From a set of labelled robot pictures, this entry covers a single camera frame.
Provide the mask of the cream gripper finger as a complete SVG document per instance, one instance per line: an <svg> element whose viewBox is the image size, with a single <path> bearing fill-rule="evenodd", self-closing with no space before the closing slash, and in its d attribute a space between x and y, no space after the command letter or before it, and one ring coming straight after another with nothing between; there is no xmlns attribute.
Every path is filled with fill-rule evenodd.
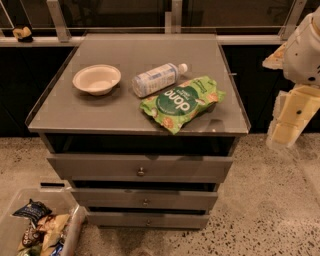
<svg viewBox="0 0 320 256"><path fill-rule="evenodd" d="M286 44L283 43L262 62L262 66L273 70L282 69L285 48Z"/></svg>

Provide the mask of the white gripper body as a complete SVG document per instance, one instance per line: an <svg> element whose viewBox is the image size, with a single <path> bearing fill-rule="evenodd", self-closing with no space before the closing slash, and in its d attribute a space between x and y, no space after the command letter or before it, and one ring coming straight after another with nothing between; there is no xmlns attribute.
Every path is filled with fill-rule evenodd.
<svg viewBox="0 0 320 256"><path fill-rule="evenodd" d="M320 86L296 84L276 97L267 145L291 147L320 109Z"/></svg>

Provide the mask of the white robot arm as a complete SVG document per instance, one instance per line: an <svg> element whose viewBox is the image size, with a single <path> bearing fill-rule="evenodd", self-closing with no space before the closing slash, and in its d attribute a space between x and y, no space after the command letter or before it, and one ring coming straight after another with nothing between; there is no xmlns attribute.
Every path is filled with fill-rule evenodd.
<svg viewBox="0 0 320 256"><path fill-rule="evenodd" d="M320 109L320 7L308 14L262 66L282 69L294 83L276 97L268 129L269 146L291 147Z"/></svg>

